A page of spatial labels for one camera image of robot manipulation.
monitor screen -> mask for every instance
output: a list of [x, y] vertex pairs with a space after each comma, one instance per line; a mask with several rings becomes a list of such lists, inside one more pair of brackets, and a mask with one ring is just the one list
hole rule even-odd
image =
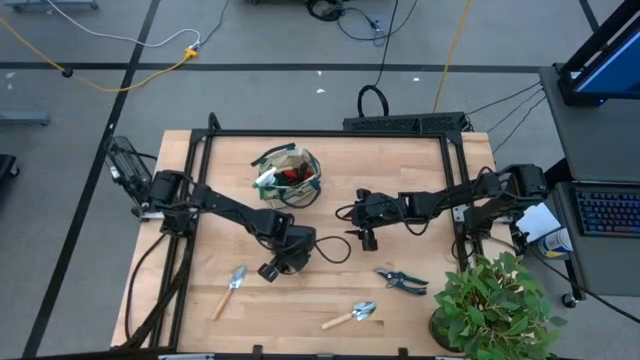
[[584, 94], [640, 97], [640, 31], [632, 34], [575, 91]]

floor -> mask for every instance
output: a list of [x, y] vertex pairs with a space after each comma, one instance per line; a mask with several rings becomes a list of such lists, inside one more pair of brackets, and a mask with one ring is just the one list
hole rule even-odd
[[[210, 111], [227, 129], [340, 129], [343, 118], [357, 115], [357, 92], [375, 80], [383, 48], [351, 40], [335, 24], [313, 19], [301, 2], [263, 0], [252, 6], [231, 0], [223, 26], [191, 62], [199, 65], [120, 95], [63, 78], [0, 28], [0, 109], [47, 111], [52, 118], [48, 127], [0, 127], [0, 153], [16, 155], [22, 169], [0, 207], [0, 273], [5, 275], [1, 359], [23, 354], [63, 244], [73, 248], [75, 239], [40, 346], [29, 346], [29, 351], [42, 356], [104, 350], [110, 344], [138, 224], [129, 214], [130, 200], [104, 166], [94, 164], [105, 128], [114, 126], [138, 150], [154, 153], [164, 130], [204, 127]], [[620, 2], [476, 0], [438, 110], [471, 111], [537, 82], [536, 67], [565, 61], [590, 35], [583, 5], [602, 22]], [[64, 9], [95, 31], [131, 37], [148, 32], [150, 42], [186, 26], [206, 33], [224, 6], [222, 0], [99, 3], [99, 11]], [[407, 15], [411, 4], [400, 2], [397, 19]], [[388, 27], [391, 0], [353, 0], [352, 5]], [[464, 0], [418, 0], [407, 25], [391, 39], [387, 63], [395, 66], [384, 73], [380, 88], [392, 114], [432, 111], [464, 5]], [[0, 17], [51, 58], [73, 63], [76, 75], [105, 87], [119, 87], [130, 75], [135, 83], [177, 62], [193, 41], [191, 34], [181, 35], [140, 53], [133, 44], [83, 33], [47, 8], [16, 14], [0, 7]], [[370, 36], [367, 24], [355, 15], [344, 25]], [[518, 102], [472, 115], [475, 129], [488, 130]], [[494, 148], [529, 106], [491, 132]], [[373, 98], [365, 97], [364, 107], [368, 115], [380, 114]], [[498, 167], [532, 162], [547, 168], [561, 157], [543, 102], [496, 153], [496, 162]], [[72, 222], [82, 226], [70, 227]], [[77, 236], [74, 229], [79, 229]], [[535, 260], [527, 261], [552, 299], [568, 290], [562, 279]], [[638, 299], [607, 299], [640, 315]], [[554, 310], [570, 321], [554, 345], [557, 354], [640, 358], [640, 329], [598, 302], [574, 310], [556, 302]]]

potted plant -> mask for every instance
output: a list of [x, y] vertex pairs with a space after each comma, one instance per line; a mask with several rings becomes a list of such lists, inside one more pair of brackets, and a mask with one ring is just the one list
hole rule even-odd
[[443, 348], [471, 359], [547, 359], [559, 330], [548, 324], [567, 322], [550, 317], [544, 298], [522, 257], [500, 254], [493, 263], [476, 255], [476, 267], [461, 274], [448, 272], [445, 290], [435, 296], [440, 307], [429, 321], [431, 336]]

keyboard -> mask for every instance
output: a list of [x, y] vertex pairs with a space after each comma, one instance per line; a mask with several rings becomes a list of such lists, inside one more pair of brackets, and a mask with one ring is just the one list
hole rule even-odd
[[412, 132], [417, 134], [441, 134], [446, 131], [462, 131], [466, 126], [464, 113], [439, 113], [400, 116], [379, 116], [344, 119], [344, 130]]
[[640, 187], [576, 185], [584, 235], [640, 237]]

garden tool bag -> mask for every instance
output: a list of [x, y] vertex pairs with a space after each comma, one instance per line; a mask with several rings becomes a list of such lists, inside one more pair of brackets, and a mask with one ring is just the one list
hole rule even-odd
[[309, 150], [296, 148], [294, 143], [268, 150], [251, 166], [258, 167], [258, 177], [270, 173], [254, 187], [260, 191], [260, 199], [274, 209], [304, 209], [320, 196], [320, 163]]

